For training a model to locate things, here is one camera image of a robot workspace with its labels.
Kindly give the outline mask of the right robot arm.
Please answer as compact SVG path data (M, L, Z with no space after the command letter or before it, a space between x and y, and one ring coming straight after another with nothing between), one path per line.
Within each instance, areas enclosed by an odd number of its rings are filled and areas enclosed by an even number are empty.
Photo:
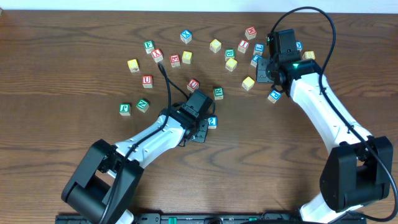
M283 94L304 110L328 151L320 176L320 193L302 205L302 221L333 223L357 209L397 194L391 174L393 147L385 136L375 138L363 128L333 93L324 68L303 58L292 29L267 36L269 58L257 63L258 82L272 84L269 100Z

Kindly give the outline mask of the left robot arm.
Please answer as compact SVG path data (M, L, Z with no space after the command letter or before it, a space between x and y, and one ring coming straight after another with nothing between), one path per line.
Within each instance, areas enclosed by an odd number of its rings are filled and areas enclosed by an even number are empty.
M203 143L209 109L202 91L163 109L155 123L116 144L93 143L62 191L61 198L90 223L132 223L128 210L144 169L169 149L188 141Z

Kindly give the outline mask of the blue 2 block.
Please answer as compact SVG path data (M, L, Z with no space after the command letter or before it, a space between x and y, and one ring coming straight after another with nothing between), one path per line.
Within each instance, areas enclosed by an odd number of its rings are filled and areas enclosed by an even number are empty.
M218 125L218 118L216 116L211 116L208 118L208 128L216 129Z

